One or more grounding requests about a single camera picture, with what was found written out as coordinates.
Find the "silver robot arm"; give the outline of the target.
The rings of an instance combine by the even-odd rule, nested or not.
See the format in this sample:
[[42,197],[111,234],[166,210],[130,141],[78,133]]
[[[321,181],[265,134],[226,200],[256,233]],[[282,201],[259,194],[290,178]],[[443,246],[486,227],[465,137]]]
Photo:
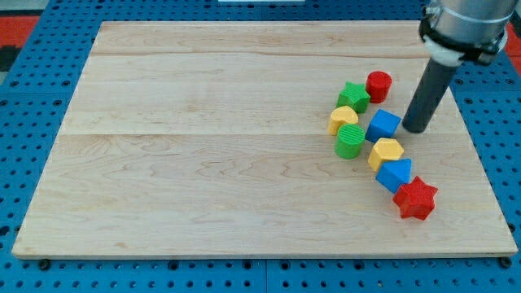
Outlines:
[[506,46],[506,26],[519,6],[519,0],[431,0],[418,34],[438,64],[489,65]]

